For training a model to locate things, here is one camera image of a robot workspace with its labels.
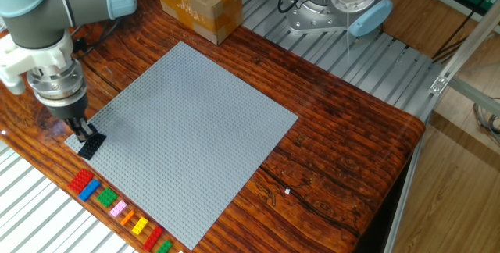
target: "metal frame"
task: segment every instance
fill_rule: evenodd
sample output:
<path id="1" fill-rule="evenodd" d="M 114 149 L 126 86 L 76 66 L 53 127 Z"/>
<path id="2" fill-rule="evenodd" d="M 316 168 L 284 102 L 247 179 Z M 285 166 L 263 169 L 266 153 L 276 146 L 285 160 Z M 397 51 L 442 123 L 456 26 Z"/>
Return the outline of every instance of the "metal frame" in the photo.
<path id="1" fill-rule="evenodd" d="M 469 84 L 454 78 L 458 71 L 467 62 L 470 56 L 479 48 L 486 37 L 500 23 L 500 1 L 497 1 L 491 9 L 484 15 L 472 34 L 463 42 L 459 50 L 450 60 L 448 65 L 441 71 L 439 77 L 429 89 L 429 92 L 434 95 L 441 95 L 446 87 L 450 85 L 473 102 L 478 103 L 489 112 L 496 116 L 500 116 L 500 104 L 491 100 L 487 95 L 473 88 Z"/>

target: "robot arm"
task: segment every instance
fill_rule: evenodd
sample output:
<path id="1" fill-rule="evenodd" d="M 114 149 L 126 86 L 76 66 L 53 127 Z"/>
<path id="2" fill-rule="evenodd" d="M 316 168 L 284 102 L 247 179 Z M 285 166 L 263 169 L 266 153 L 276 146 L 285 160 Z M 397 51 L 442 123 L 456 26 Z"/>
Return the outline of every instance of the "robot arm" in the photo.
<path id="1" fill-rule="evenodd" d="M 70 27 L 131 14 L 137 0 L 0 0 L 10 34 L 0 40 L 0 79 L 13 93 L 25 90 L 27 73 L 35 96 L 64 119 L 80 141 L 97 133 L 87 124 L 87 82 L 71 56 Z"/>

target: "white cable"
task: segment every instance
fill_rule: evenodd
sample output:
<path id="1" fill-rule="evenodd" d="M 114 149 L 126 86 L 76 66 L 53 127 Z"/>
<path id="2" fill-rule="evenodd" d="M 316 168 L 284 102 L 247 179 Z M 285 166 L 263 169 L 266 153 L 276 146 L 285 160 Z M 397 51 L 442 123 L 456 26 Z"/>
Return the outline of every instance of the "white cable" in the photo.
<path id="1" fill-rule="evenodd" d="M 347 65 L 351 66 L 351 52 L 349 50 L 349 13 L 347 13 Z"/>

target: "lego baseplate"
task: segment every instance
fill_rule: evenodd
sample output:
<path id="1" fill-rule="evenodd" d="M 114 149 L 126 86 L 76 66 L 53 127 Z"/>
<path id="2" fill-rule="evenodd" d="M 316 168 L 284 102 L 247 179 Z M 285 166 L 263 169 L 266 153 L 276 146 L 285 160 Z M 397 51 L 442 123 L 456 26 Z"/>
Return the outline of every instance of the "lego baseplate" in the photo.
<path id="1" fill-rule="evenodd" d="M 90 119 L 88 163 L 193 249 L 297 118 L 180 43 Z"/>

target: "floor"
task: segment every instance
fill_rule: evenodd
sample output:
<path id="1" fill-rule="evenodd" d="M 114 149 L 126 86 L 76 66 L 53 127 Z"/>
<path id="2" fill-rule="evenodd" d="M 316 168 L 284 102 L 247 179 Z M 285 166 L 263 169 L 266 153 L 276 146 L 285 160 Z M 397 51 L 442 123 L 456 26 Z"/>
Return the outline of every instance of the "floor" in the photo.
<path id="1" fill-rule="evenodd" d="M 384 30 L 429 56 L 465 19 L 438 0 L 392 1 Z M 459 73 L 492 97 L 500 97 L 499 48 L 499 36 L 485 41 Z M 448 89 L 434 110 L 394 253 L 500 251 L 500 146 L 479 128 L 472 104 Z"/>

